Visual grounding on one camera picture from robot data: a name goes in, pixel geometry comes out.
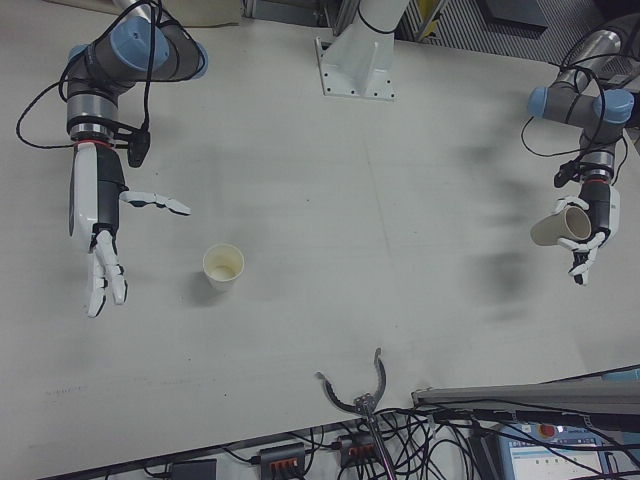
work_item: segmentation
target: blue joint cap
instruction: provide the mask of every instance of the blue joint cap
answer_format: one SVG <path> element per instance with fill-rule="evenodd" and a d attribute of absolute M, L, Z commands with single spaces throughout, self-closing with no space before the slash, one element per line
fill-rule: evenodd
<path fill-rule="evenodd" d="M 593 111 L 600 118 L 602 114 L 602 98 L 597 97 L 593 103 Z M 633 110 L 633 95 L 621 88 L 604 92 L 604 116 L 607 123 L 620 125 L 631 118 Z"/>
<path fill-rule="evenodd" d="M 83 44 L 80 44 L 80 45 L 76 45 L 71 50 L 69 50 L 69 56 L 67 57 L 67 60 L 71 60 L 76 55 L 84 52 L 87 49 L 88 46 L 89 45 L 87 45 L 86 43 L 83 43 Z"/>
<path fill-rule="evenodd" d="M 196 45 L 198 45 L 198 50 L 200 50 L 202 56 L 200 57 L 200 61 L 198 62 L 198 68 L 200 70 L 192 78 L 202 77 L 205 73 L 207 73 L 207 69 L 209 68 L 209 55 L 207 54 L 207 50 L 202 46 L 200 42 L 196 42 Z"/>
<path fill-rule="evenodd" d="M 547 106 L 547 87 L 538 87 L 529 95 L 529 103 L 527 111 L 534 117 L 541 118 L 544 115 L 544 109 Z"/>
<path fill-rule="evenodd" d="M 169 58 L 169 42 L 158 28 L 155 30 L 153 70 Z M 111 48 L 118 59 L 135 70 L 146 72 L 151 51 L 151 24 L 142 17 L 133 17 L 113 29 L 109 36 Z"/>

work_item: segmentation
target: red ring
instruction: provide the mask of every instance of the red ring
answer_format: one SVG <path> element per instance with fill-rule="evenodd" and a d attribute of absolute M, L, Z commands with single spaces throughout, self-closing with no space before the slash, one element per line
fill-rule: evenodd
<path fill-rule="evenodd" d="M 107 142 L 103 142 L 102 140 L 91 140 L 91 139 L 78 140 L 74 145 L 78 146 L 81 143 L 93 143 L 93 144 L 96 144 L 96 145 L 102 145 L 102 146 L 107 147 L 107 148 L 113 148 L 113 146 L 111 144 L 107 143 Z"/>

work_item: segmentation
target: computer screen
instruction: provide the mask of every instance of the computer screen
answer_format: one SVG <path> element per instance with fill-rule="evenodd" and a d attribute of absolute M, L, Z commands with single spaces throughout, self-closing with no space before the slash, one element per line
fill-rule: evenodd
<path fill-rule="evenodd" d="M 595 439 L 577 440 L 575 441 L 576 443 L 570 440 L 560 440 L 558 443 L 562 442 L 569 445 L 596 446 Z M 543 447 L 512 441 L 509 442 L 509 451 L 515 480 L 567 480 L 574 477 L 593 475 L 593 472 L 574 465 Z M 581 452 L 561 448 L 557 449 L 556 452 L 602 472 L 598 452 Z"/>
<path fill-rule="evenodd" d="M 507 480 L 569 480 L 594 474 L 586 468 L 554 455 L 542 446 L 527 441 L 529 439 L 524 435 L 530 435 L 536 441 L 553 444 L 555 452 L 585 467 L 601 473 L 607 472 L 606 469 L 603 470 L 603 456 L 598 452 L 562 448 L 563 445 L 602 446 L 600 437 L 586 429 L 573 427 L 546 425 L 544 429 L 546 435 L 541 434 L 539 425 L 516 425 L 515 428 L 503 430 L 511 436 L 523 436 L 522 440 L 505 437 L 500 439 L 503 471 Z"/>

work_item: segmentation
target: white pillar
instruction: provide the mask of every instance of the white pillar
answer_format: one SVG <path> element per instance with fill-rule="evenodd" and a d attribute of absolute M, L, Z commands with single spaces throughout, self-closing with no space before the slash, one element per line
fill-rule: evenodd
<path fill-rule="evenodd" d="M 395 99 L 391 84 L 393 30 L 409 0 L 361 0 L 351 25 L 326 50 L 316 38 L 325 95 Z"/>

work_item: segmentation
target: red button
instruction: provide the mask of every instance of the red button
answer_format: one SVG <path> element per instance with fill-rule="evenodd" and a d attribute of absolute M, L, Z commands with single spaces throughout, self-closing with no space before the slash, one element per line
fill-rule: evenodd
<path fill-rule="evenodd" d="M 553 425 L 539 425 L 538 432 L 545 438 L 553 437 L 556 434 L 556 428 Z"/>

